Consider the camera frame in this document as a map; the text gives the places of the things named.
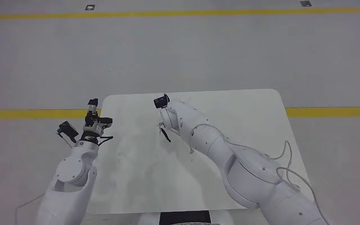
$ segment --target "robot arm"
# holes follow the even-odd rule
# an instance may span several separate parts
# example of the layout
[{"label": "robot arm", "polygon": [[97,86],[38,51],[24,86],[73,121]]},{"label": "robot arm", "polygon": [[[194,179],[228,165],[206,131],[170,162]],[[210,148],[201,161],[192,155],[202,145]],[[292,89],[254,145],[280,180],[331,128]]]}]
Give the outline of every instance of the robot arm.
[{"label": "robot arm", "polygon": [[237,203],[260,208],[270,225],[326,225],[316,205],[280,179],[276,161],[228,142],[208,117],[182,101],[170,102],[164,95],[154,103],[161,108],[166,129],[177,132],[191,149],[218,166],[227,192]]},{"label": "robot arm", "polygon": [[[103,138],[104,129],[110,127],[113,122],[111,118],[100,118],[96,107],[97,99],[90,100],[83,127],[84,132],[79,141],[75,141],[74,137],[78,133],[68,122],[59,126],[59,136],[61,136],[60,133],[65,133],[75,142],[75,146],[71,149],[71,155],[59,163],[38,209],[36,224],[81,223],[97,175],[96,167],[92,166],[92,162],[97,157],[99,145],[102,143],[98,143],[97,138]],[[67,186],[81,189],[70,192]]]}]

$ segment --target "yellow stripe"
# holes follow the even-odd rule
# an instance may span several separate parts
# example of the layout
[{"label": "yellow stripe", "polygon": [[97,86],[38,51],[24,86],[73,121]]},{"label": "yellow stripe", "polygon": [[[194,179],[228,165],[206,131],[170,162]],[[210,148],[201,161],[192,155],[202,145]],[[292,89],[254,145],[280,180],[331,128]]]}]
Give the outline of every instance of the yellow stripe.
[{"label": "yellow stripe", "polygon": [[[360,117],[360,107],[286,108],[288,117]],[[86,110],[0,110],[0,119],[84,119]]]},{"label": "yellow stripe", "polygon": [[84,119],[86,112],[85,109],[0,110],[0,119]]},{"label": "yellow stripe", "polygon": [[288,117],[360,117],[360,107],[286,108]]},{"label": "yellow stripe", "polygon": [[358,14],[360,8],[290,8],[267,10],[194,10],[194,11],[144,11],[144,12],[87,12],[54,14],[0,15],[0,20],[29,19],[87,19],[112,17],[160,17],[160,16],[229,16],[274,14]]}]

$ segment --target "black object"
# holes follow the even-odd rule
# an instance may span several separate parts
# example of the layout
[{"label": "black object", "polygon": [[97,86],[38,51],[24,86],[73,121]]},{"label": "black object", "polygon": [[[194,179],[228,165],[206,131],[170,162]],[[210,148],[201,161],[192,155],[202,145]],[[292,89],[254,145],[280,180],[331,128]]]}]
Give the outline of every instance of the black object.
[{"label": "black object", "polygon": [[300,1],[300,3],[301,3],[301,5],[302,5],[303,7],[310,7],[310,6],[312,6],[311,3],[310,3],[310,1]]},{"label": "black object", "polygon": [[98,102],[99,102],[99,100],[98,100],[97,98],[93,98],[93,99],[90,99],[90,100],[89,100],[88,105],[95,105],[95,106],[97,106]]},{"label": "black object", "polygon": [[62,137],[61,133],[64,133],[70,138],[72,142],[76,143],[75,137],[79,135],[79,133],[75,130],[73,126],[71,126],[71,124],[68,121],[63,122],[58,127],[59,129],[57,130],[57,134],[60,137]]},{"label": "black object", "polygon": [[163,135],[165,136],[166,140],[168,140],[168,142],[171,142],[168,134],[165,132],[165,130],[163,128],[160,128],[161,132],[163,133]]},{"label": "black object", "polygon": [[88,4],[85,8],[85,11],[88,11],[88,10],[94,10],[95,9],[95,5],[94,4]]},{"label": "black object", "polygon": [[165,108],[168,105],[168,102],[170,102],[169,96],[167,94],[164,94],[163,97],[154,99],[155,107],[158,108]]},{"label": "black object", "polygon": [[211,223],[209,211],[170,211],[160,213],[159,225],[178,223]]},{"label": "black object", "polygon": [[[94,99],[90,99],[88,105],[95,105],[97,106],[98,104],[98,99],[94,98]],[[99,123],[102,124],[112,124],[113,123],[113,119],[112,118],[108,118],[108,117],[99,117],[97,112],[93,112],[88,110],[86,116],[85,116],[85,126],[86,127],[92,127],[92,125],[94,125],[95,121],[98,121]],[[109,125],[104,125],[102,128],[105,129],[109,127]]]},{"label": "black object", "polygon": [[100,137],[100,135],[95,132],[84,131],[79,141],[88,141],[94,144],[98,144],[97,137]]}]

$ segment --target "gray floor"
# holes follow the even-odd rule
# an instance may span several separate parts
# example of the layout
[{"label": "gray floor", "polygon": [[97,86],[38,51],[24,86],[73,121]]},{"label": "gray floor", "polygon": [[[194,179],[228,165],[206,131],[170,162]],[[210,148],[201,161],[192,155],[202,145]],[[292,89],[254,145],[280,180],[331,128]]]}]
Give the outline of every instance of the gray floor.
[{"label": "gray floor", "polygon": [[[360,7],[358,1],[311,1]],[[0,14],[220,8],[301,8],[299,1],[0,2]],[[79,109],[121,93],[274,88],[285,106],[360,106],[359,14],[0,20],[0,109]],[[40,195],[70,149],[63,120],[0,120],[0,217]],[[77,128],[82,120],[70,120]],[[291,118],[309,179],[336,224],[358,224],[360,118]],[[32,224],[38,202],[19,210]],[[235,210],[238,224],[266,224]],[[137,215],[84,224],[135,224]]]}]

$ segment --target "white table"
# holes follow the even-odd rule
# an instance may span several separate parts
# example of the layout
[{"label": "white table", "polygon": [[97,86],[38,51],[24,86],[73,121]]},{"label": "white table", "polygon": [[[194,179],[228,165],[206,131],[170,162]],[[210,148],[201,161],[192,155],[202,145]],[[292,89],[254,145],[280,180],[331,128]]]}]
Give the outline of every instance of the white table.
[{"label": "white table", "polygon": [[[242,209],[223,187],[216,165],[168,132],[159,134],[160,111],[153,99],[162,94],[107,97],[101,116],[111,117],[104,136],[114,136],[99,149],[94,161],[98,175],[88,213],[121,214],[185,210]],[[232,142],[254,147],[270,156],[291,143],[291,169],[307,179],[305,167],[281,97],[272,89],[168,93],[205,113]],[[279,160],[286,166],[289,152]],[[292,181],[312,198],[305,185]]]}]

